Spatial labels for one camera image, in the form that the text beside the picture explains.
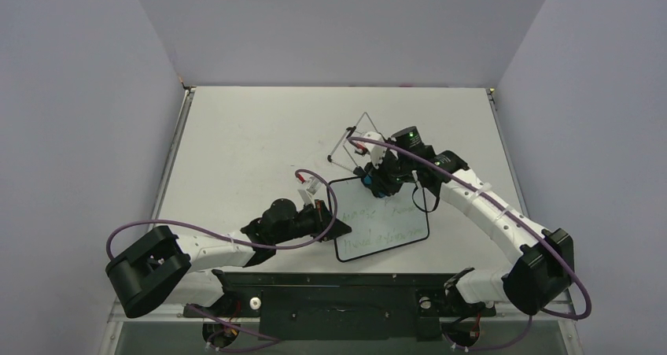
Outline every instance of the robotic arm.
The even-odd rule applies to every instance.
[[[415,127],[399,131],[389,139],[377,132],[367,132],[360,138],[351,135],[352,131],[348,141],[356,152],[370,157],[366,167],[356,173],[374,196],[391,196],[405,183],[426,188],[468,216],[513,265],[494,271],[472,268],[461,271],[444,285],[449,305],[470,311],[494,301],[508,301],[531,316],[571,285],[574,255],[570,236],[562,229],[552,232],[523,217],[493,192],[490,184],[482,182],[458,155],[449,150],[436,154],[432,146],[422,142]],[[204,270],[229,265],[253,266],[273,257],[281,248],[276,246],[280,243],[308,235],[314,237],[312,241],[328,241],[352,231],[339,220],[331,223],[332,214],[324,202],[313,198],[318,187],[317,179],[301,184],[302,210],[297,211],[289,200],[278,199],[262,217],[225,236],[194,226],[189,227],[208,236],[175,235],[169,227],[160,226],[113,257],[109,249],[112,237],[130,224],[117,229],[107,244],[112,260],[106,273],[126,315],[143,316],[174,296],[179,298],[173,302],[201,301],[201,305],[210,305],[223,292],[219,287],[209,288],[210,293],[202,297],[206,286],[215,286],[210,272]],[[176,221],[161,222],[186,226]],[[331,228],[324,235],[327,225]],[[587,307],[587,312],[576,318],[588,316],[588,300]]]
[[[404,183],[416,183],[468,216],[513,265],[493,271],[463,270],[445,285],[450,304],[488,305],[508,301],[522,312],[534,315],[571,285],[570,275],[537,236],[573,269],[571,237],[562,229],[551,232],[523,217],[493,192],[489,183],[482,182],[458,155],[450,150],[435,154],[432,146],[422,142],[416,127],[403,129],[389,139],[367,132],[361,138],[348,137],[348,140],[358,154],[370,156],[364,170],[357,173],[374,196],[390,196]],[[445,173],[434,171],[405,152],[394,154],[388,148],[419,156]],[[527,228],[517,225],[511,216],[520,218]]]
[[[351,232],[352,229],[339,220],[330,224],[332,215],[324,202],[313,198],[319,185],[316,178],[301,184],[299,193],[304,199],[301,211],[297,211],[290,200],[278,199],[262,217],[227,235],[176,235],[163,225],[155,227],[115,257],[109,252],[112,260],[106,266],[106,273],[127,317],[143,316],[164,302],[210,305],[222,297],[223,291],[212,273],[205,270],[260,264],[276,254],[276,245],[308,235],[317,240],[328,225],[326,237],[319,241],[330,241]],[[109,237],[107,249],[116,233],[135,224],[138,223],[116,229]],[[170,224],[184,223],[173,221]]]

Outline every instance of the screw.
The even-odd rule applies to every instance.
[[[251,298],[250,299],[250,309],[257,310],[262,306],[262,301],[260,298]]]

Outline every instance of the white tabletop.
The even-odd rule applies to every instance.
[[[159,217],[227,233],[261,216],[277,198],[300,206],[296,168],[312,169],[328,180],[352,176],[327,162],[326,155],[364,111],[385,136],[416,125],[436,153],[453,150],[519,208],[484,89],[197,87]],[[324,189],[320,194],[326,201]],[[479,228],[447,204],[429,222],[427,240],[347,263],[339,262],[333,242],[326,242],[278,251],[252,268],[226,269],[435,273],[507,263]],[[172,230],[192,234],[180,227]]]

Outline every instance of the whiteboard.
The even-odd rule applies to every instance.
[[[385,198],[373,196],[359,178],[334,180],[331,189],[338,201],[337,218],[352,228],[352,233],[336,239],[336,257],[341,262],[429,237],[428,214],[415,206],[424,207],[423,190],[415,193],[413,202],[411,185]]]

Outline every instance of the white wall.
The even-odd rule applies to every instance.
[[[97,353],[182,88],[138,0],[0,0],[0,28],[0,353]]]
[[[495,86],[544,0],[140,0],[186,83]]]
[[[531,215],[574,237],[587,353],[667,346],[665,2],[547,0],[497,90]]]

